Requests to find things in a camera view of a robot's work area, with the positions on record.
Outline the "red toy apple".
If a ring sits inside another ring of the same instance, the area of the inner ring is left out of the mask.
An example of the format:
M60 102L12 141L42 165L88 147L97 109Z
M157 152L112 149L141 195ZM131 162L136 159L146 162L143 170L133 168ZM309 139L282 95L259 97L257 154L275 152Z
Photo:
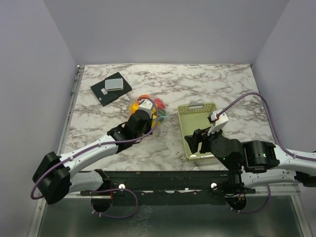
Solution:
M159 98L155 98L154 99L154 103L156 104L158 110L164 110L165 109L165 104L163 103L163 101Z

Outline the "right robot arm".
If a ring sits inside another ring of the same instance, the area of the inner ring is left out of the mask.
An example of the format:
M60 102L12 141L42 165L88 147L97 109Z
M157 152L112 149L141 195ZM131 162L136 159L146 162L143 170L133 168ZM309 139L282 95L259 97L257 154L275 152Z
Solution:
M257 186L301 183L316 186L316 154L283 149L259 140L240 142L197 129L184 137L192 153L212 153L228 169L228 179L218 187L227 194Z

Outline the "orange toy orange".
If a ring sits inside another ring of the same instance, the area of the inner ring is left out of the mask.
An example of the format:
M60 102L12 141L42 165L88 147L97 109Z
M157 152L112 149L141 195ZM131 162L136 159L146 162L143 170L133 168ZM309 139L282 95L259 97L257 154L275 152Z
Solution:
M141 100L143 100L143 99L148 99L148 98L150 98L149 95L143 94L143 95L141 95L141 96L138 97L137 101L139 102L139 101L141 101Z

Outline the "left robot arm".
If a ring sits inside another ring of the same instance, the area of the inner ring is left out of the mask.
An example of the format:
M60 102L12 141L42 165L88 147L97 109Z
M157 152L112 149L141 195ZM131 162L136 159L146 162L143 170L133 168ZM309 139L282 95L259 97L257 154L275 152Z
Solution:
M45 199L55 204L63 199L74 187L71 181L77 173L100 159L124 151L150 135L153 112L137 109L127 122L110 129L106 135L92 144L74 152L57 155L50 152L44 156L32 180L35 184L31 199Z

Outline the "green toy fruit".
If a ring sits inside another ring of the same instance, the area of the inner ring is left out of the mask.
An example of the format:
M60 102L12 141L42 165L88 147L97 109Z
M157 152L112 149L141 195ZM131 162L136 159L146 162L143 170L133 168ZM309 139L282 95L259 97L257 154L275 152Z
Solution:
M158 121L162 123L166 118L169 118L165 110L158 110Z

